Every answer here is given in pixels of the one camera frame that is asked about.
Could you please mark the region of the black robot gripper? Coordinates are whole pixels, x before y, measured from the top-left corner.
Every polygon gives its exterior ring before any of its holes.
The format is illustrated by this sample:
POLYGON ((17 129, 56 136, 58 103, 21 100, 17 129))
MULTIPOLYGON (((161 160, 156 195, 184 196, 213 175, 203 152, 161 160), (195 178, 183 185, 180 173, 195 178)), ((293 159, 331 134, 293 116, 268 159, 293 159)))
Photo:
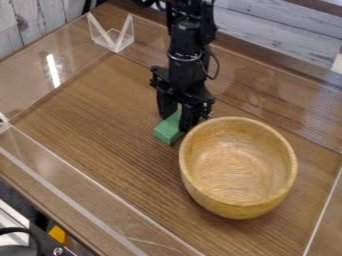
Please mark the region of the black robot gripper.
POLYGON ((208 65, 209 54, 203 53, 195 59, 169 58, 169 67, 151 67, 149 85, 156 89, 159 115, 167 119, 181 105, 181 132, 187 132, 205 118, 215 103, 205 87, 205 80, 216 78, 208 74, 208 65))

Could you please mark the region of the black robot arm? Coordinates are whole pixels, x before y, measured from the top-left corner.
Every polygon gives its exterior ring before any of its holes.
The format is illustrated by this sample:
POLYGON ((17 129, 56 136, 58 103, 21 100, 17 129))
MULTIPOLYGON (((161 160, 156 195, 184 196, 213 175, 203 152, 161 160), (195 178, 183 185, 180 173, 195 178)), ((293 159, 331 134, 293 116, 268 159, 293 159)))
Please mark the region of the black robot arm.
POLYGON ((209 58, 217 60, 209 44, 216 39, 215 0, 169 0, 165 3, 169 48, 168 67, 152 66, 149 85, 156 89, 159 115, 167 119, 181 106, 179 130, 187 132, 208 119, 215 98, 205 87, 209 58))

